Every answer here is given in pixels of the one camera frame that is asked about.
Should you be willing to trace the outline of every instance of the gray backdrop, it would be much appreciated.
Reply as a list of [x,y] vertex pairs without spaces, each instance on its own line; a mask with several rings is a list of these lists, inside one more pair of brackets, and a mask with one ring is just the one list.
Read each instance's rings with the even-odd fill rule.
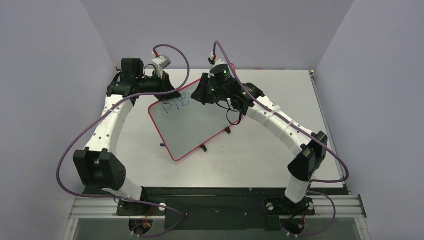
[[[102,113],[113,75],[79,0],[0,1],[0,239],[62,239],[74,197],[56,166]],[[72,153],[63,181],[81,190]]]
[[[317,67],[353,0],[81,0],[113,61],[172,44],[195,69],[215,40],[239,69]],[[173,51],[159,51],[185,68]]]
[[356,0],[316,79],[373,239],[423,239],[424,1]]

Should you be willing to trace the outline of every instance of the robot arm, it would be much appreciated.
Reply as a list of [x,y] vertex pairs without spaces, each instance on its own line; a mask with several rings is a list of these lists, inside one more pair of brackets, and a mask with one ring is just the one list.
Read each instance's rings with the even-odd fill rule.
[[[300,203],[308,193],[310,181],[323,162],[326,151],[307,136],[291,127],[297,125],[305,132],[327,144],[328,137],[320,131],[318,134],[300,126],[287,114],[280,110],[259,88],[251,83],[244,87],[260,103],[272,110],[268,112],[247,95],[239,83],[230,74],[228,65],[221,59],[211,56],[209,63],[212,65],[209,73],[203,73],[197,89],[191,98],[202,104],[214,104],[225,101],[232,110],[239,111],[267,128],[280,139],[295,155],[294,160],[288,165],[291,174],[290,182],[285,191],[285,196],[293,203]],[[279,113],[290,122],[286,123],[275,115]]]
[[[159,56],[153,63],[162,63],[168,57]],[[107,192],[134,200],[140,200],[143,188],[128,179],[124,165],[117,159],[118,139],[128,114],[133,109],[136,99],[123,102],[111,110],[122,98],[138,93],[168,92],[175,88],[171,85],[169,75],[163,71],[168,65],[159,64],[160,70],[151,77],[143,73],[144,64],[139,58],[123,58],[122,71],[107,87],[107,96],[103,113],[111,113],[96,127],[84,150],[76,150],[73,161],[82,183],[88,187],[103,189]],[[181,97],[179,92],[155,96],[164,101]]]

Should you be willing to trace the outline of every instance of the white tabletop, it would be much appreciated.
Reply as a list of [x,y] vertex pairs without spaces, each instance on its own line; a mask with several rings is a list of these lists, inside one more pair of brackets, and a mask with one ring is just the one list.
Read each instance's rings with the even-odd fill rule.
[[[167,70],[174,87],[180,85],[185,70]],[[192,70],[188,83],[199,79],[207,70]],[[327,132],[308,71],[305,70],[237,70],[244,83],[253,83],[281,110],[302,126],[318,133]],[[286,188],[294,159],[289,149],[271,132],[250,118],[243,118],[205,145],[178,162],[161,147],[159,136],[148,114],[156,102],[154,96],[139,98],[128,115],[117,146],[117,158],[126,174],[145,187],[198,188]],[[340,179],[335,159],[326,159],[316,173],[322,180]],[[313,188],[342,188],[342,183],[312,184]]]

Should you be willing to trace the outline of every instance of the purple cable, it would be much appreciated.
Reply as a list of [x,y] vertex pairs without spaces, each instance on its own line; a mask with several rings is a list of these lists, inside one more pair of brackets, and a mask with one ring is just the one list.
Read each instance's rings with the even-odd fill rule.
[[[157,48],[159,47],[167,47],[167,48],[171,48],[174,49],[175,51],[177,51],[179,54],[181,54],[181,56],[184,58],[185,63],[187,64],[187,75],[185,76],[185,80],[184,82],[177,87],[174,90],[171,91],[166,91],[166,92],[149,92],[149,93],[137,93],[137,94],[133,94],[130,96],[127,96],[125,98],[122,98],[120,101],[118,101],[114,106],[112,106],[103,116],[101,116],[99,119],[97,119],[95,122],[93,122],[90,126],[88,126],[86,129],[84,129],[70,144],[69,146],[65,149],[65,152],[62,154],[62,156],[60,157],[59,160],[59,164],[57,165],[57,169],[56,169],[56,180],[57,183],[59,184],[59,186],[68,194],[74,195],[76,197],[83,197],[83,198],[115,198],[115,199],[123,199],[123,197],[119,197],[119,196],[114,196],[114,195],[97,195],[97,194],[80,194],[74,191],[69,190],[68,188],[65,187],[65,185],[62,183],[61,180],[61,167],[62,164],[65,160],[65,157],[67,156],[67,154],[69,153],[69,151],[71,150],[71,148],[75,145],[75,143],[77,143],[78,140],[80,140],[80,138],[82,136],[84,136],[84,134],[86,134],[90,129],[92,129],[94,126],[96,126],[97,124],[99,124],[103,119],[105,119],[114,109],[116,109],[119,105],[121,105],[123,102],[132,99],[132,98],[136,98],[136,97],[140,97],[140,96],[147,96],[147,95],[167,95],[167,94],[172,94],[178,90],[180,90],[186,83],[187,80],[189,79],[189,75],[190,75],[190,64],[189,64],[189,60],[187,59],[187,57],[184,55],[184,53],[182,51],[180,51],[178,48],[172,46],[172,45],[168,45],[168,44],[159,44],[156,45],[153,48],[153,51],[155,51]],[[182,217],[183,214],[178,211],[177,209],[174,209],[172,207],[169,206],[162,206],[156,203],[152,203],[152,202],[146,202],[146,201],[140,201],[140,200],[133,200],[133,199],[126,199],[126,201],[130,201],[130,202],[134,202],[134,203],[138,203],[138,204],[145,204],[145,205],[150,205],[150,206],[154,206],[154,207],[161,207],[161,208],[165,208],[165,209],[169,209],[171,211],[176,212],[177,214],[181,215]],[[179,224],[181,224],[181,222],[183,221],[183,218],[181,218],[181,220],[179,222],[177,222],[175,225],[171,226],[170,228],[159,232],[157,234],[154,235],[150,235],[150,236],[140,236],[141,238],[152,238],[152,237],[156,237],[162,234],[165,234],[167,232],[169,232],[170,230],[172,230],[173,228],[175,228],[176,226],[178,226]]]
[[[318,235],[318,234],[322,234],[323,232],[327,231],[334,224],[334,222],[336,221],[336,205],[334,204],[334,201],[328,195],[326,195],[326,194],[324,194],[322,192],[310,191],[309,193],[310,194],[315,194],[315,195],[321,195],[321,196],[326,197],[328,200],[330,200],[331,205],[332,205],[332,209],[333,209],[332,219],[331,219],[331,222],[324,229],[319,230],[317,232],[313,232],[313,233],[299,234],[299,235],[297,235],[298,238],[311,237],[311,236],[315,236],[315,235]],[[290,233],[284,227],[283,227],[283,229],[284,229],[284,231],[286,231],[287,233],[289,233],[290,236],[296,237],[295,234]]]
[[[215,43],[213,44],[213,53],[216,54],[216,50],[217,50],[217,46],[219,47],[219,49],[221,49],[221,52],[226,60],[226,62],[228,63],[228,67],[231,69],[232,74],[234,75],[235,80],[237,80],[238,84],[241,86],[241,88],[247,93],[247,95],[255,102],[257,103],[259,106],[261,106],[263,109],[267,110],[268,112],[272,112],[271,109],[269,109],[267,106],[265,106],[264,104],[262,104],[261,102],[259,102],[254,96],[252,96],[252,94],[245,88],[245,86],[243,85],[242,81],[240,80],[239,76],[237,76],[236,70],[234,69],[233,65],[231,64],[230,59],[228,58],[227,53],[225,52],[223,46],[221,45],[221,43],[219,41],[215,41]],[[278,112],[274,113],[277,117],[279,117],[281,120],[283,120],[286,123],[290,123],[290,121],[288,119],[286,119],[284,116],[282,116],[281,114],[279,114]],[[317,183],[327,183],[327,184],[334,184],[334,183],[342,183],[345,182],[348,178],[349,178],[349,170],[348,170],[348,166],[346,166],[345,162],[335,153],[333,152],[327,145],[325,145],[324,143],[322,143],[321,141],[319,141],[317,138],[313,137],[312,135],[310,135],[309,133],[305,132],[304,130],[302,130],[300,127],[296,126],[296,125],[291,125],[292,128],[296,129],[297,131],[301,132],[302,134],[304,134],[305,136],[307,136],[308,138],[312,139],[314,142],[316,142],[317,144],[319,144],[321,147],[323,147],[325,150],[327,150],[327,152],[329,152],[331,155],[333,155],[333,157],[335,159],[337,159],[337,161],[343,166],[344,168],[344,172],[345,172],[345,177],[339,180],[317,180],[317,179],[312,179],[310,182],[317,182]]]

